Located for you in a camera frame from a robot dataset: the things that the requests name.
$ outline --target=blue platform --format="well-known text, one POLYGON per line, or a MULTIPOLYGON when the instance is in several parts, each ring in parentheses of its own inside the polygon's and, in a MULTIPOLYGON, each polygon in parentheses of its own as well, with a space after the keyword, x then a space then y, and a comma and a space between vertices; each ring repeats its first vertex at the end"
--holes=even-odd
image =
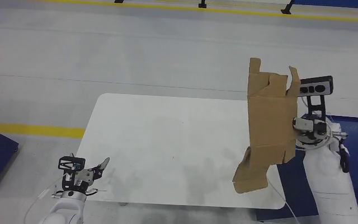
POLYGON ((357 0, 296 0, 295 4, 358 8, 357 0))
MULTIPOLYGON (((356 196, 358 195, 358 118, 332 116, 335 123, 340 123, 342 131, 348 133, 344 144, 350 152, 350 175, 356 196)), ((296 156, 286 164, 278 165, 282 187, 286 200, 297 217, 317 216, 317 207, 307 182, 303 166, 303 151, 296 151, 296 156)), ((278 210, 256 209, 258 221, 292 218, 287 206, 278 210)))
POLYGON ((17 149, 17 142, 0 134, 0 172, 5 168, 17 149))

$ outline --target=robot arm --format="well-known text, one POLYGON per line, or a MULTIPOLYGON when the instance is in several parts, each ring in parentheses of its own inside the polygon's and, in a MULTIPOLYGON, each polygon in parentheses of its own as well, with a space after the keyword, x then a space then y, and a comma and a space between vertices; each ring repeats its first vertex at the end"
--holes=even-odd
POLYGON ((58 168, 64 171, 62 178, 63 190, 55 192, 52 197, 59 200, 44 217, 40 224, 82 224, 83 209, 87 196, 98 192, 94 189, 87 191, 93 182, 102 177, 103 171, 109 163, 106 158, 103 163, 91 169, 84 169, 85 159, 64 156, 59 160, 58 168))
POLYGON ((331 76, 301 80, 300 96, 307 97, 308 114, 293 120, 296 145, 304 150, 307 180, 324 224, 351 224, 358 220, 358 206, 348 168, 348 137, 338 123, 326 118, 324 96, 333 91, 331 76), (311 96, 321 104, 312 105, 311 96))

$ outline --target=yellow floor line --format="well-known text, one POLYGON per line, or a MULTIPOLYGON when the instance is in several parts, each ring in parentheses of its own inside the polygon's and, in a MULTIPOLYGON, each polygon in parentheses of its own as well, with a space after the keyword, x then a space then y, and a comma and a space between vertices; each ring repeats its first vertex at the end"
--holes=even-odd
POLYGON ((84 130, 85 129, 83 128, 0 123, 0 134, 27 134, 32 136, 82 138, 84 130))
MULTIPOLYGON (((164 2, 164 3, 180 3, 180 4, 197 4, 196 0, 154 0, 155 2, 164 2)), ((260 6, 255 4, 244 4, 244 3, 219 3, 219 2, 207 2, 208 6, 224 6, 224 7, 243 7, 243 8, 260 8, 265 10, 277 10, 280 11, 283 7, 275 6, 260 6)), ((296 8, 294 5, 291 9, 291 12, 320 12, 320 13, 338 13, 338 14, 349 14, 349 15, 358 15, 358 10, 327 10, 319 8, 296 8)))
POLYGON ((157 4, 132 4, 132 3, 120 4, 120 3, 111 3, 111 2, 95 2, 95 1, 79 1, 79 0, 31 0, 31 1, 70 3, 70 4, 89 4, 89 5, 112 6, 112 7, 151 8, 151 9, 160 9, 160 10, 200 11, 200 12, 240 14, 240 15, 250 15, 250 16, 300 18, 300 19, 310 19, 310 20, 358 22, 358 17, 354 18, 354 17, 333 17, 333 16, 314 16, 314 15, 284 15, 282 13, 272 13, 272 12, 255 12, 255 11, 228 10, 228 9, 219 9, 219 8, 197 8, 197 7, 184 7, 184 6, 161 6, 157 4))

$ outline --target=cardboard box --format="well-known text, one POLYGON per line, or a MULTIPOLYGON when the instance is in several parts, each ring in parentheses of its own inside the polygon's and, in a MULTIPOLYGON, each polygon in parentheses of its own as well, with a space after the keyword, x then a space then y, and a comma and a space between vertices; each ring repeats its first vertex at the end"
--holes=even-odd
POLYGON ((251 58, 247 88, 250 146, 239 164, 233 184, 237 193, 268 186, 266 173, 270 165, 282 164, 295 156, 296 132, 292 121, 297 117, 300 79, 297 69, 289 67, 288 76, 260 72, 261 60, 251 58))

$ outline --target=floor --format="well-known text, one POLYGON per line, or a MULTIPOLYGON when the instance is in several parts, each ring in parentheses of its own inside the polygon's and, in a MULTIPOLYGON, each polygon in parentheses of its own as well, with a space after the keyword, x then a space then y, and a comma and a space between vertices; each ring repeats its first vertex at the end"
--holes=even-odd
MULTIPOLYGON (((245 100, 248 61, 331 75, 331 114, 358 115, 358 23, 0 0, 0 123, 85 128, 106 92, 245 100)), ((299 112, 305 112, 299 103, 299 112)), ((21 144, 0 182, 0 220, 18 224, 80 139, 21 144)), ((30 211, 37 223, 49 195, 30 211)), ((87 202, 86 223, 255 223, 247 209, 87 202)))

